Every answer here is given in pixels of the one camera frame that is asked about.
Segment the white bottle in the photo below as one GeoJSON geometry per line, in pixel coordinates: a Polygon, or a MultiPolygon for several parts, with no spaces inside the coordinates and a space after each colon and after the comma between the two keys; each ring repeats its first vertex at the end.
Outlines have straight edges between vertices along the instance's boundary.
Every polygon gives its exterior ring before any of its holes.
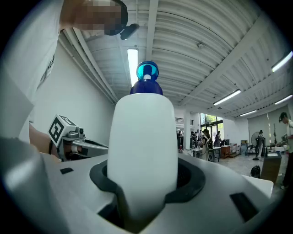
{"type": "Polygon", "coordinates": [[[116,105],[109,141],[108,178],[120,189],[127,230],[145,226],[163,208],[177,184],[178,154],[172,103],[163,95],[139,93],[116,105]]]}

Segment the corrugated metal ceiling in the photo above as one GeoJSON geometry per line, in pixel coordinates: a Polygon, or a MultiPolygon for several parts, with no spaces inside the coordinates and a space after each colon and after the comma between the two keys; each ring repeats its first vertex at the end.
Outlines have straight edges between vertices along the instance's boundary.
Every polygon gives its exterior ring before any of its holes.
{"type": "Polygon", "coordinates": [[[126,41],[110,36],[85,39],[118,98],[129,94],[131,88],[127,49],[138,48],[139,62],[146,60],[148,30],[154,26],[153,47],[149,48],[152,61],[160,69],[158,83],[174,105],[199,107],[222,117],[237,117],[270,105],[292,92],[293,74],[289,69],[292,63],[277,71],[275,80],[270,78],[271,67],[290,48],[277,27],[269,22],[262,35],[255,35],[259,39],[243,51],[240,59],[218,74],[211,85],[190,94],[203,80],[209,79],[211,72],[254,27],[263,14],[255,3],[248,0],[159,0],[157,9],[150,9],[149,0],[125,0],[124,3],[128,7],[129,24],[140,25],[137,33],[126,41]],[[151,11],[157,11],[155,25],[148,22],[151,11]],[[236,96],[223,103],[221,110],[213,107],[214,102],[236,89],[244,92],[241,98],[236,96]]]}

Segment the wooden cabinet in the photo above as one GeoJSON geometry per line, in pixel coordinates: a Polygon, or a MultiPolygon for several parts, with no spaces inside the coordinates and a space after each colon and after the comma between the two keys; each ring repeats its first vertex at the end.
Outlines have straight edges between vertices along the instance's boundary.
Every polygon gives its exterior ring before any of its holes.
{"type": "Polygon", "coordinates": [[[263,180],[276,182],[281,165],[281,155],[278,156],[264,157],[264,164],[261,169],[260,178],[263,180]]]}
{"type": "Polygon", "coordinates": [[[230,155],[230,145],[221,146],[221,158],[225,159],[230,155]]]}

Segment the floor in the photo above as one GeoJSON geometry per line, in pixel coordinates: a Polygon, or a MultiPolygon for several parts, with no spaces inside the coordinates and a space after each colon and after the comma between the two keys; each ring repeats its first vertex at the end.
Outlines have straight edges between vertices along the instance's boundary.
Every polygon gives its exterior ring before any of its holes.
{"type": "MultiPolygon", "coordinates": [[[[184,154],[187,155],[192,155],[192,151],[190,150],[184,150],[183,151],[184,154]]],[[[260,160],[258,161],[254,161],[252,160],[254,156],[244,156],[243,154],[238,155],[235,158],[225,158],[225,159],[220,159],[219,164],[226,166],[236,172],[238,172],[241,175],[247,175],[250,176],[250,171],[251,169],[255,166],[255,165],[259,165],[260,166],[260,170],[262,169],[262,165],[264,163],[264,159],[260,158],[260,160]]],[[[278,179],[274,185],[272,194],[271,194],[271,201],[275,201],[276,199],[282,197],[285,193],[285,190],[282,190],[281,187],[281,183],[284,179],[284,174],[286,172],[286,167],[287,167],[287,163],[288,163],[288,155],[287,154],[282,154],[282,160],[281,160],[281,166],[280,166],[280,170],[279,170],[279,176],[278,179]]]]}

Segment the fluorescent light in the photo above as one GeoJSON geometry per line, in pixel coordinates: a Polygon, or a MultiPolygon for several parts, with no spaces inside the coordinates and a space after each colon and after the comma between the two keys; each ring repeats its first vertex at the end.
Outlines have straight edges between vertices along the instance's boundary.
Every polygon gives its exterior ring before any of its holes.
{"type": "Polygon", "coordinates": [[[128,55],[128,65],[129,65],[131,86],[134,86],[134,84],[138,81],[138,78],[136,75],[136,68],[138,65],[138,50],[128,49],[127,55],[128,55]]]}
{"type": "Polygon", "coordinates": [[[277,102],[275,103],[275,105],[278,105],[278,104],[282,103],[283,101],[286,101],[286,100],[290,99],[292,96],[293,96],[293,95],[291,94],[291,95],[289,95],[288,97],[285,97],[285,98],[283,98],[283,99],[280,100],[280,101],[277,101],[277,102]]]}
{"type": "Polygon", "coordinates": [[[215,102],[214,105],[215,105],[215,106],[216,106],[216,105],[219,105],[220,103],[222,103],[222,102],[224,102],[224,101],[227,101],[228,99],[230,99],[230,98],[236,96],[236,95],[239,94],[239,93],[241,93],[241,91],[240,91],[240,90],[236,90],[236,91],[234,91],[233,93],[229,94],[227,97],[224,97],[223,99],[221,99],[221,100],[215,102]]]}
{"type": "Polygon", "coordinates": [[[256,110],[254,110],[254,111],[251,111],[251,112],[247,112],[247,113],[245,113],[245,114],[242,114],[242,115],[240,115],[240,116],[249,115],[249,114],[251,114],[251,113],[254,113],[254,112],[256,112],[256,110]]]}
{"type": "Polygon", "coordinates": [[[277,63],[275,66],[272,67],[272,71],[277,71],[280,67],[282,67],[286,62],[289,61],[290,58],[292,58],[293,52],[291,51],[285,58],[283,58],[279,63],[277,63]]]}

